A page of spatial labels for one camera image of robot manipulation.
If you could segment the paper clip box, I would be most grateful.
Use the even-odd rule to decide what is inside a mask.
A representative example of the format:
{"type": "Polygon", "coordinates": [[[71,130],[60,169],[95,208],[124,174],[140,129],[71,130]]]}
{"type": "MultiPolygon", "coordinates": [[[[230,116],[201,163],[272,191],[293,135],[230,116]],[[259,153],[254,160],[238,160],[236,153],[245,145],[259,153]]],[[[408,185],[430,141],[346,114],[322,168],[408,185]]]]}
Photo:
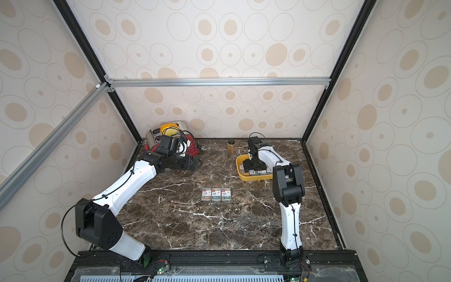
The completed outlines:
{"type": "Polygon", "coordinates": [[[211,190],[211,200],[214,202],[220,202],[222,200],[222,190],[221,189],[212,189],[211,190]]]}
{"type": "Polygon", "coordinates": [[[231,189],[223,188],[221,190],[221,200],[222,202],[230,202],[231,201],[231,189]]]}
{"type": "Polygon", "coordinates": [[[212,190],[210,188],[204,188],[202,190],[202,201],[211,201],[212,190]]]}

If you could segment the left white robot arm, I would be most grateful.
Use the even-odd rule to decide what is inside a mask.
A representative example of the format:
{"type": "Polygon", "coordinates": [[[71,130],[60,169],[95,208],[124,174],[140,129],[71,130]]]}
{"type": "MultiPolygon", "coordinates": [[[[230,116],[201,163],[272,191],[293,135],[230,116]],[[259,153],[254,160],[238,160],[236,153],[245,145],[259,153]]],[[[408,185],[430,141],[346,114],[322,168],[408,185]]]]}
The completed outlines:
{"type": "Polygon", "coordinates": [[[198,145],[191,133],[184,130],[177,136],[162,135],[159,143],[137,158],[130,172],[93,199],[81,199],[74,206],[76,235],[148,268],[150,247],[128,235],[117,215],[144,184],[166,169],[196,170],[200,166],[198,145]]]}

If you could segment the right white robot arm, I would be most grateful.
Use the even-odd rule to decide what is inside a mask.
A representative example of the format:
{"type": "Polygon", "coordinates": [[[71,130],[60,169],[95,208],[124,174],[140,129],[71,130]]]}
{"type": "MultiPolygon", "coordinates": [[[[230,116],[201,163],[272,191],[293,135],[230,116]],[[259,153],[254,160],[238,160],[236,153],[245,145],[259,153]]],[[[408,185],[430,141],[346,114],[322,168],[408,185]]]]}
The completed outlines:
{"type": "Polygon", "coordinates": [[[303,169],[300,164],[284,159],[257,136],[249,137],[247,143],[249,158],[244,161],[244,171],[269,169],[272,172],[272,192],[281,208],[281,262],[301,261],[303,243],[299,232],[299,212],[305,196],[303,169]]]}

